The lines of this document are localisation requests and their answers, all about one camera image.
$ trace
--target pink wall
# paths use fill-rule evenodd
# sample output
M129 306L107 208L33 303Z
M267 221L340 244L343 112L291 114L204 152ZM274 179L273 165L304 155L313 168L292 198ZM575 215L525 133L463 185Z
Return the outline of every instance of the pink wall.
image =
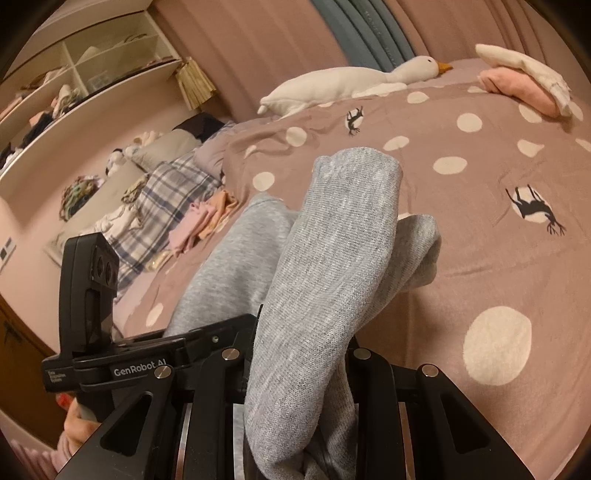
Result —
M59 350L58 292L60 270L43 245L64 225L59 220L61 192L75 177L105 173L114 148L128 145L146 130L166 132L191 115L174 79L138 92L105 112L31 175L10 204L0 200L0 242L8 236L17 247L0 273L0 294L20 318L54 350Z

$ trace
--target gray sock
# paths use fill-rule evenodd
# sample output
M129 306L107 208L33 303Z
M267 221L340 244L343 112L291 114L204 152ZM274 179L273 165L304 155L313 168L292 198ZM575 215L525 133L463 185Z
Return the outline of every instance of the gray sock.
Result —
M302 455L317 426L329 470L354 476L347 345L398 291L433 279L439 251L428 216L397 231L401 179L398 162L371 148L314 165L259 320L246 396L246 435L269 480L301 479L303 470L322 478Z
M165 336L258 313L298 212L261 193L191 280Z

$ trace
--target stuffed animal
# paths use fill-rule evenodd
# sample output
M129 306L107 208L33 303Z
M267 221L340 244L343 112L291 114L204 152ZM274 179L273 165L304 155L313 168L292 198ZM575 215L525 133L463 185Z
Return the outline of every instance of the stuffed animal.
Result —
M271 111L283 117L306 108L359 96L382 84L409 84L430 80L452 69L432 57L419 56L389 73L364 67L316 70L288 80L261 99L259 115Z

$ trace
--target dark pillow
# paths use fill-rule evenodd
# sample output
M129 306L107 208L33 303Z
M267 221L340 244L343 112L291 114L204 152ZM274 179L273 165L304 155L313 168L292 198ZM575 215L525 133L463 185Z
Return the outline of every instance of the dark pillow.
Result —
M185 120L182 124L177 125L174 129L180 128L192 134L195 138L205 142L215 132L224 126L217 118L209 113L201 112L191 118Z

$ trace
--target pink curtain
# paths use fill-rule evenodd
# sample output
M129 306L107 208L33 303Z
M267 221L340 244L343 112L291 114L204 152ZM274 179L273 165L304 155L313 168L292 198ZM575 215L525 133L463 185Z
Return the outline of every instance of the pink curtain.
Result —
M545 61L518 0L384 0L417 55L439 61L474 58L488 43Z
M346 66L309 0L156 0L151 13L184 56L192 56L237 121L282 82Z

